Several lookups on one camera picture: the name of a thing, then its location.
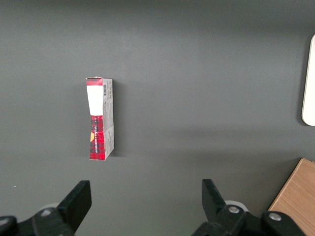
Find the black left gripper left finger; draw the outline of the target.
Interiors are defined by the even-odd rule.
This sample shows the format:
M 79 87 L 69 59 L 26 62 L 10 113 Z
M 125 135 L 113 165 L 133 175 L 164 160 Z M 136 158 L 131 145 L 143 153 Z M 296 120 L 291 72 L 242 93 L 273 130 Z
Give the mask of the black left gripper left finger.
M 92 206 L 91 184 L 82 180 L 56 207 L 46 207 L 29 219 L 0 218 L 2 236 L 73 236 Z

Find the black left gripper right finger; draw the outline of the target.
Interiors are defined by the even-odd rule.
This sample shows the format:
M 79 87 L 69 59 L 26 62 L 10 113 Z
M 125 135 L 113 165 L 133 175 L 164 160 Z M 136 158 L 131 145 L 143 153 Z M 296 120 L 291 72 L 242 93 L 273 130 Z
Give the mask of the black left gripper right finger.
M 202 180 L 202 206 L 207 221 L 194 236 L 304 236 L 285 213 L 266 211 L 256 217 L 236 204 L 227 204 L 211 179 Z

